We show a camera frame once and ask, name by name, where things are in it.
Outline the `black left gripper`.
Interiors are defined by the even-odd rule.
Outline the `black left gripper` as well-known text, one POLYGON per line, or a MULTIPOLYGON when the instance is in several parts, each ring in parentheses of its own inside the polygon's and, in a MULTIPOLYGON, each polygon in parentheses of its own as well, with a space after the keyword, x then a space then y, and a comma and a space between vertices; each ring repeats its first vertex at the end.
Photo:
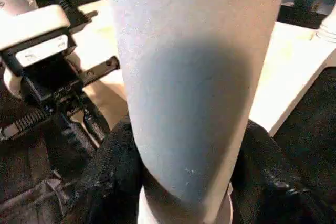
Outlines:
POLYGON ((23 75, 21 91, 24 101, 35 109, 2 128, 1 142, 13 141, 52 121, 79 151, 90 153, 91 148, 97 149, 110 128, 83 89, 119 68, 116 56, 86 71, 65 58, 34 64, 23 75))

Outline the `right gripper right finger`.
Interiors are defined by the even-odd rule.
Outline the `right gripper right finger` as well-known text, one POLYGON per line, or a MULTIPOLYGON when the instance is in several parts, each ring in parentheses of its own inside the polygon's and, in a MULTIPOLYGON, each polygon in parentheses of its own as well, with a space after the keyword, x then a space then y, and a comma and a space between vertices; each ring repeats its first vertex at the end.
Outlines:
POLYGON ((335 210, 304 185, 279 145, 247 123, 232 175, 235 212, 243 223, 335 223, 335 210))

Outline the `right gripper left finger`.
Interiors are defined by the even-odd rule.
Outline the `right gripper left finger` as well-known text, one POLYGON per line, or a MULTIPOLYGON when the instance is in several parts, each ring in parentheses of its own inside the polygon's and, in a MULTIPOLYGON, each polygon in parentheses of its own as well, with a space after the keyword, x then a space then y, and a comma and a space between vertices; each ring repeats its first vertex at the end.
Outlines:
POLYGON ((143 164, 129 118, 112 129, 83 169, 64 223, 137 223, 143 164))

